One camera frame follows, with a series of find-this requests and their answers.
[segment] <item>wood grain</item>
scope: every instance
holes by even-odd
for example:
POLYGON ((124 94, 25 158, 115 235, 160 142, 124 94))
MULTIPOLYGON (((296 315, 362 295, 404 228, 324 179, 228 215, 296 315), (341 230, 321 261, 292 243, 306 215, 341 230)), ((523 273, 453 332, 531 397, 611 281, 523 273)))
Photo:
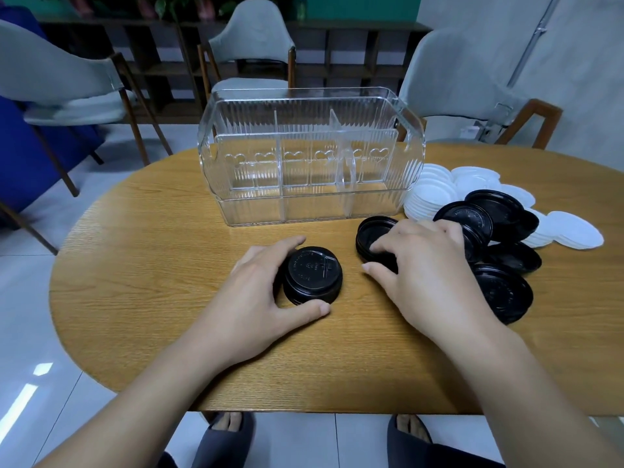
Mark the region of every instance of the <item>wood grain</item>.
MULTIPOLYGON (((535 302, 513 329, 586 413, 624 414, 622 174, 508 146, 431 144, 427 161, 493 168, 531 191, 536 209, 572 212, 600 229, 596 250, 540 251, 543 266, 528 277, 535 302)), ((446 357, 362 274, 359 221, 227 227, 197 151, 183 151, 134 173, 74 226, 52 272, 52 319, 74 361, 120 391, 189 327, 249 245, 305 234, 343 266, 332 314, 230 370, 195 408, 480 413, 446 357)))

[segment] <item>flower pot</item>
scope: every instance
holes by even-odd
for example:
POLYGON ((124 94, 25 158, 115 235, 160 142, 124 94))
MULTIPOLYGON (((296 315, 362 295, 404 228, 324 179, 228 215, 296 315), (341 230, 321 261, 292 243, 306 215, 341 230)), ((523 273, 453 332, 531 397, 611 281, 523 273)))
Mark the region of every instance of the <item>flower pot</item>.
POLYGON ((94 16, 93 8, 87 0, 68 0, 74 7, 74 11, 81 18, 92 18, 94 16))
POLYGON ((156 13, 154 5, 150 0, 137 0, 136 4, 143 19, 158 19, 158 13, 156 13))
POLYGON ((195 5, 197 5, 197 16, 201 21, 215 20, 215 6, 212 0, 195 0, 195 5))

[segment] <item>table top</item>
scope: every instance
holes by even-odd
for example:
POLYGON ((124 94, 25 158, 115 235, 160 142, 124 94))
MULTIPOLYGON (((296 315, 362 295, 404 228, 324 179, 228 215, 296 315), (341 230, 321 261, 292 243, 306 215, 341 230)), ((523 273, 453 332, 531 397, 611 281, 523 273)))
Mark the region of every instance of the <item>table top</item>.
MULTIPOLYGON (((539 251, 534 304, 512 328, 582 410, 624 414, 623 175, 509 146, 430 144, 427 161, 493 168, 533 193, 537 210, 575 213, 603 233, 595 250, 539 251)), ((228 227, 197 151, 183 151, 112 188, 74 226, 52 272, 52 320, 78 366, 120 391, 191 325, 249 245, 303 234, 343 267, 332 314, 224 373, 194 409, 480 413, 446 357, 361 272, 360 221, 228 227)))

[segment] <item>transparent storage box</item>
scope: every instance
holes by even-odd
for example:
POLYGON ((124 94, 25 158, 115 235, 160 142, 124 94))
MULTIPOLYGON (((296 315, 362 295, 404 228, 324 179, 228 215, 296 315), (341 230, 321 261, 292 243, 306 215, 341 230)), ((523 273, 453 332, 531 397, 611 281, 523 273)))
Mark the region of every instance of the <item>transparent storage box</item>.
POLYGON ((231 226, 394 215, 423 165, 422 129, 386 88, 221 90, 200 163, 231 226))

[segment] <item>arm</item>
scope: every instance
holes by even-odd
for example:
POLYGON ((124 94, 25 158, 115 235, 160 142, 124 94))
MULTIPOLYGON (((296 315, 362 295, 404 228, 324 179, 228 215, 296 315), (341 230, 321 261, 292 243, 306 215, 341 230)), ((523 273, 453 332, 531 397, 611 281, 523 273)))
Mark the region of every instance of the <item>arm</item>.
POLYGON ((219 372, 330 312, 319 300, 275 305, 278 267, 304 240, 250 248, 189 330, 38 468, 156 466, 184 413, 219 372))
POLYGON ((371 250, 396 255, 398 275, 378 263, 366 263, 365 272, 455 364, 507 466, 621 466, 615 448, 491 312, 464 259, 458 224, 404 220, 371 250))

